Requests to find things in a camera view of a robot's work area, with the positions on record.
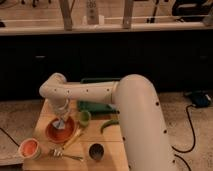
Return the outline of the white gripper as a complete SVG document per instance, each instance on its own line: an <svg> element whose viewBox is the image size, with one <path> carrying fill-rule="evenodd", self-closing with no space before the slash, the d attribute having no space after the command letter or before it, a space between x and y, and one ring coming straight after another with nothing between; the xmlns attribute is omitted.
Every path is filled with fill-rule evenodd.
<svg viewBox="0 0 213 171"><path fill-rule="evenodd" d="M69 100L59 99L49 101L54 114L63 121L67 121L70 115Z"/></svg>

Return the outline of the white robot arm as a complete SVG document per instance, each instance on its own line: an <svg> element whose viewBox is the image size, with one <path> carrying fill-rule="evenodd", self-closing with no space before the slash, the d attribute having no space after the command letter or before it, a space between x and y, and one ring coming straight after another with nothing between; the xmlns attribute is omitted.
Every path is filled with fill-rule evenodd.
<svg viewBox="0 0 213 171"><path fill-rule="evenodd" d="M131 74L118 81L72 84L54 73L39 94L59 117L66 115L71 99L113 104L130 171L178 171L158 95L146 77Z"/></svg>

